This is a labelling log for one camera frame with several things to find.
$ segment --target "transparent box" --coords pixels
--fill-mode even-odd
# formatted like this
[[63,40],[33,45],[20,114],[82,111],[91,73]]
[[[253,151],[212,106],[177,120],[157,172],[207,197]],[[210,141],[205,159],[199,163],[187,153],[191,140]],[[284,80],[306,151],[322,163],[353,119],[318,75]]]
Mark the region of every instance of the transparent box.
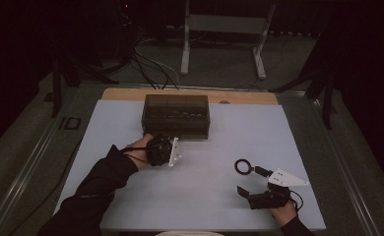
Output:
[[206,95],[146,95],[142,117],[145,134],[207,140],[210,123]]

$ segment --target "black ring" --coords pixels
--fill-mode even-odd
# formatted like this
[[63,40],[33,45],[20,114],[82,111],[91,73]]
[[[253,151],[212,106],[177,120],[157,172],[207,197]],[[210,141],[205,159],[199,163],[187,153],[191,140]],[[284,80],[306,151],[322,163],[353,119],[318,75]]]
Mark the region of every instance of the black ring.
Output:
[[[244,163],[246,163],[246,164],[248,165],[248,170],[247,170],[246,172],[243,172],[243,171],[241,171],[241,170],[238,169],[238,163],[240,163],[240,162],[244,162]],[[234,167],[235,167],[235,170],[236,170],[239,174],[241,174],[241,175],[248,175],[248,174],[251,173],[251,170],[252,170],[250,162],[249,162],[248,160],[246,160],[246,159],[239,159],[239,160],[237,160],[237,161],[235,162],[235,164],[234,164]]]

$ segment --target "cable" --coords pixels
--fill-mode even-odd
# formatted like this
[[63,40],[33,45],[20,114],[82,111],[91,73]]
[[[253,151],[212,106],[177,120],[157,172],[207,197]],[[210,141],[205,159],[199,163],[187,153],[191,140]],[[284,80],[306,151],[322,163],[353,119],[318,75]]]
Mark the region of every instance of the cable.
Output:
[[[265,75],[266,75],[268,72],[270,72],[270,71],[272,71],[272,70],[274,70],[274,69],[277,69],[278,66],[284,61],[284,49],[285,49],[286,45],[288,44],[288,39],[289,39],[290,36],[291,36],[291,34],[288,33],[288,35],[287,35],[285,41],[283,42],[283,44],[282,44],[282,46],[281,46],[281,59],[275,64],[275,66],[273,66],[273,67],[271,67],[271,68],[265,70]],[[256,86],[257,82],[259,82],[259,81],[260,81],[259,78],[256,78],[256,79],[254,79],[253,83],[251,83],[251,84],[241,84],[241,85],[238,85],[237,87],[235,87],[234,89],[239,89],[239,88],[241,88],[241,87],[245,87],[245,86],[251,86],[251,87],[255,87],[255,88],[258,89],[258,90],[265,90],[265,89],[262,89],[262,88]]]
[[136,53],[137,55],[139,55],[140,57],[142,57],[143,59],[145,59],[145,60],[147,60],[147,61],[150,61],[150,62],[156,64],[157,66],[159,66],[160,70],[161,70],[161,71],[164,73],[164,75],[166,76],[166,82],[167,82],[167,80],[170,80],[171,83],[172,83],[177,89],[179,89],[179,87],[176,85],[176,83],[171,79],[171,76],[170,76],[170,75],[169,75],[169,74],[168,74],[168,73],[167,73],[161,66],[164,66],[164,67],[166,67],[166,68],[168,68],[168,69],[170,69],[171,71],[174,72],[174,74],[176,75],[177,84],[180,86],[179,76],[177,75],[176,71],[175,71],[173,68],[171,68],[171,67],[169,67],[169,66],[166,66],[166,65],[164,65],[163,63],[160,63],[160,62],[157,62],[157,61],[155,61],[155,60],[152,60],[152,59],[149,59],[149,58],[145,57],[144,55],[142,55],[142,54],[137,50],[137,48],[135,48],[135,53]]
[[[143,66],[146,66],[146,67],[152,68],[154,70],[157,70],[159,72],[165,73],[165,71],[162,71],[161,68],[154,67],[153,65],[149,65],[149,64],[141,62],[141,61],[139,61],[139,63],[142,64]],[[162,86],[161,89],[164,89],[167,86],[167,82],[168,82],[168,79],[166,77],[166,80],[164,81],[164,85]]]
[[129,157],[131,157],[131,158],[134,158],[134,159],[136,159],[136,160],[139,160],[139,161],[141,161],[141,162],[149,163],[147,160],[143,160],[143,159],[137,158],[137,157],[135,157],[134,155],[130,155],[130,154],[125,154],[125,155],[127,155],[127,156],[129,156]]
[[20,229],[24,223],[27,222],[27,220],[29,220],[33,214],[39,210],[40,207],[42,207],[45,202],[51,197],[51,195],[56,191],[56,189],[59,187],[60,183],[63,181],[63,178],[67,172],[67,169],[69,168],[70,166],[70,163],[72,162],[73,158],[75,157],[75,153],[76,151],[78,150],[78,147],[80,146],[82,140],[79,140],[78,143],[76,144],[76,146],[73,148],[72,150],[72,153],[70,154],[69,156],[69,159],[67,160],[67,163],[65,165],[65,168],[62,172],[62,174],[60,175],[60,178],[59,180],[57,181],[57,183],[54,185],[53,189],[48,193],[48,195],[21,221],[21,223],[19,223],[12,231],[11,233],[9,233],[10,236],[12,236],[14,233],[17,232],[18,229]]
[[155,81],[153,81],[152,79],[149,78],[149,76],[147,75],[146,71],[144,70],[144,68],[142,66],[142,63],[138,60],[136,55],[133,54],[131,56],[131,58],[137,63],[137,65],[139,66],[138,71],[143,75],[143,77],[146,79],[146,81],[149,82],[149,84],[153,87],[153,89],[160,89],[160,86]]
[[300,198],[300,207],[297,206],[297,202],[295,200],[290,199],[295,204],[296,212],[298,212],[303,206],[303,198],[295,191],[290,190],[290,192],[296,194]]

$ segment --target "white table surface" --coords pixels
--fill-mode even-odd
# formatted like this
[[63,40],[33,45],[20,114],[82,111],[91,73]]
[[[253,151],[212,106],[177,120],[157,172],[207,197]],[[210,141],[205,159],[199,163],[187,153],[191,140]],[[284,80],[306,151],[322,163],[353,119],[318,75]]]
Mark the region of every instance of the white table surface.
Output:
[[[124,148],[141,138],[143,105],[144,101],[98,101],[56,210],[111,145]],[[234,163],[246,158],[252,165],[281,168],[309,181],[282,107],[210,104],[210,115],[209,138],[179,142],[183,158],[172,168],[148,167],[131,176],[128,185],[116,192],[102,228],[220,232],[279,227],[267,209],[250,209],[236,193],[236,186],[250,194],[263,193],[267,179],[254,172],[239,175]],[[303,197],[302,222],[310,229],[324,229],[312,188],[291,189]]]

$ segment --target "dark background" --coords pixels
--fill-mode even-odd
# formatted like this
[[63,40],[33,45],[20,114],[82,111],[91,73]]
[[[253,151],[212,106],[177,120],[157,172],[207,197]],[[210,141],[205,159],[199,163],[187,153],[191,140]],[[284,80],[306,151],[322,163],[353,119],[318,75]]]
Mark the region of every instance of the dark background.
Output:
[[[183,24],[182,1],[134,2],[126,13],[160,39],[165,39],[166,25]],[[113,4],[97,0],[0,3],[0,137],[38,93],[38,82],[51,72],[47,42],[52,35],[84,63],[100,65],[99,58],[111,54],[118,41],[103,42],[107,37],[102,36],[118,32]],[[192,1],[191,9],[211,14],[215,4]],[[256,9],[266,4],[219,1],[217,14],[257,17],[265,13]],[[318,61],[336,68],[335,88],[342,92],[384,171],[384,1],[281,1],[271,30],[319,36],[303,73],[317,68]]]

